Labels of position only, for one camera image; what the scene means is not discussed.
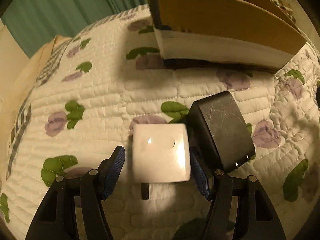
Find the square white charger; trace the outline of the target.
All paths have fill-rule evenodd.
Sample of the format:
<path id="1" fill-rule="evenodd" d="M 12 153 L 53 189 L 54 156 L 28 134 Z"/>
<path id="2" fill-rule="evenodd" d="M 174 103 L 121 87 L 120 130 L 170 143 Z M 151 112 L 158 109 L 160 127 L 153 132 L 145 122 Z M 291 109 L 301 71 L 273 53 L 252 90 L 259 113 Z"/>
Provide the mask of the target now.
<path id="1" fill-rule="evenodd" d="M 148 200 L 149 185 L 188 181 L 191 174 L 185 124 L 136 124 L 132 133 L 132 174 Z"/>

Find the black power adapter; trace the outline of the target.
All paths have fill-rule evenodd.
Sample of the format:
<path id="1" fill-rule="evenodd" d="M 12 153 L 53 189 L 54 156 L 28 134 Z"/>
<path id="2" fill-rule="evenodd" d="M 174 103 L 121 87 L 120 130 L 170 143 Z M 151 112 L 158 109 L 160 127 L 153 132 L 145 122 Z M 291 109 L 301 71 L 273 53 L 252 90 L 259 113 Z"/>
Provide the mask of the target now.
<path id="1" fill-rule="evenodd" d="M 251 134 L 229 91 L 194 101 L 187 124 L 209 168 L 229 173 L 255 155 Z"/>

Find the beige pillow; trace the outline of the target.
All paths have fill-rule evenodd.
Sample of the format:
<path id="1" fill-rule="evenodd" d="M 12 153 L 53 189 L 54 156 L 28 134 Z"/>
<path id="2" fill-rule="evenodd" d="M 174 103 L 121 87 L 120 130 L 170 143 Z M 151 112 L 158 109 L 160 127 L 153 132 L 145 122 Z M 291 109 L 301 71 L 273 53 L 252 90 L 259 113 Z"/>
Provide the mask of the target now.
<path id="1" fill-rule="evenodd" d="M 18 111 L 27 97 L 30 90 L 35 85 L 36 79 L 43 70 L 45 64 L 53 53 L 65 41 L 71 40 L 70 37 L 61 35 L 55 36 L 50 42 L 44 44 L 28 61 L 18 74 L 17 79 L 9 86 L 9 95 L 4 99 L 4 106 L 1 109 L 1 181 L 6 180 L 7 165 L 9 162 L 9 139 L 11 131 L 15 125 Z"/>

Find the floral quilted bedspread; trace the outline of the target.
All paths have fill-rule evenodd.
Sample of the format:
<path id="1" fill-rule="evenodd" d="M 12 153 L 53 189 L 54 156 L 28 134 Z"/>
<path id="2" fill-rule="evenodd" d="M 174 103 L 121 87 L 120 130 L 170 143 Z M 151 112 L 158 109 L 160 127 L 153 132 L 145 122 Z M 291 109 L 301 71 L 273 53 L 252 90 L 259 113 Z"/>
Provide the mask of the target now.
<path id="1" fill-rule="evenodd" d="M 276 74 L 220 68 L 165 69 L 146 5 L 108 16 L 63 42 L 23 101 L 9 139 L 1 217 L 16 239 L 59 175 L 95 168 L 118 145 L 126 163 L 103 204 L 115 239 L 172 239 L 209 203 L 194 181 L 152 184 L 142 200 L 131 173 L 136 124 L 181 121 L 191 104 L 231 92 L 256 149 L 234 172 L 263 184 L 287 239 L 319 198 L 319 52 L 311 42 Z"/>

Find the brown cardboard box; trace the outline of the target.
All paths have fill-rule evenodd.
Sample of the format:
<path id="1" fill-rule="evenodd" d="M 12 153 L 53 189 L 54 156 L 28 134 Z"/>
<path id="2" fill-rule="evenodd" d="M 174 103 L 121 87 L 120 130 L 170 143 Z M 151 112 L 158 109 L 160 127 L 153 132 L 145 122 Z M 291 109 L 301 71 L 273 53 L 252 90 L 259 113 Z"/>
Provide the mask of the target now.
<path id="1" fill-rule="evenodd" d="M 165 60 L 239 63 L 279 70 L 306 44 L 271 0 L 148 0 Z"/>

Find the teal curtain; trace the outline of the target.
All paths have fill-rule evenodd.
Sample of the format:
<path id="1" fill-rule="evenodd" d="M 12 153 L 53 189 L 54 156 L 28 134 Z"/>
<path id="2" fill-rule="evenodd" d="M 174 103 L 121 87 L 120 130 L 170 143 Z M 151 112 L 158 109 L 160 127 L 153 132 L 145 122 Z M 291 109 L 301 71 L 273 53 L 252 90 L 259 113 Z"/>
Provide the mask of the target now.
<path id="1" fill-rule="evenodd" d="M 86 26 L 147 0 L 13 0 L 4 25 L 28 57 L 56 35 L 74 37 Z"/>

